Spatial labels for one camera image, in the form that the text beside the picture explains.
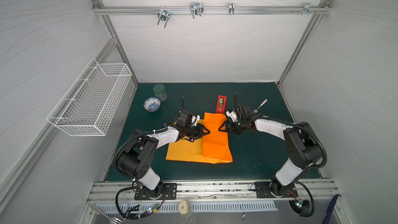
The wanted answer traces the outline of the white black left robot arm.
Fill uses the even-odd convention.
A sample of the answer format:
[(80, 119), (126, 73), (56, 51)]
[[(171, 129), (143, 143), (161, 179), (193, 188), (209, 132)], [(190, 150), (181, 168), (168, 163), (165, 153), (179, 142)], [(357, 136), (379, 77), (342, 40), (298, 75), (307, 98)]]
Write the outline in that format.
[(163, 179), (151, 167), (157, 149), (180, 140), (194, 142), (209, 134), (210, 130), (201, 123), (184, 127), (165, 125), (147, 132), (135, 130), (116, 151), (113, 168), (145, 189), (147, 196), (158, 198), (163, 189)]

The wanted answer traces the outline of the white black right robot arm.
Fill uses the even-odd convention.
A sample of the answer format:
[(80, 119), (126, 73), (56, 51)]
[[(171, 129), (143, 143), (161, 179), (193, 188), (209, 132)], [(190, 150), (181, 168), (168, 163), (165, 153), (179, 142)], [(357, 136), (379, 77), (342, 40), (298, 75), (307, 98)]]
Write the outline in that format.
[(250, 129), (275, 136), (286, 144), (288, 159), (268, 186), (277, 198), (282, 198), (305, 171), (323, 168), (328, 161), (324, 146), (307, 122), (291, 123), (259, 115), (246, 122), (226, 120), (218, 130), (239, 135)]

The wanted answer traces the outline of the orange wrapping paper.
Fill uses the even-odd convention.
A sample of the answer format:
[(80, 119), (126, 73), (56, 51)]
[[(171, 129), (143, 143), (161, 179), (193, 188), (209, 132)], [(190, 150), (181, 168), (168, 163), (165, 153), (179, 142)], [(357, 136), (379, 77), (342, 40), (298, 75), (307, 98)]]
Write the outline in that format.
[(203, 124), (210, 134), (193, 143), (180, 140), (169, 144), (166, 160), (210, 164), (233, 162), (228, 134), (219, 131), (226, 120), (227, 118), (223, 114), (205, 113), (204, 119), (199, 123)]

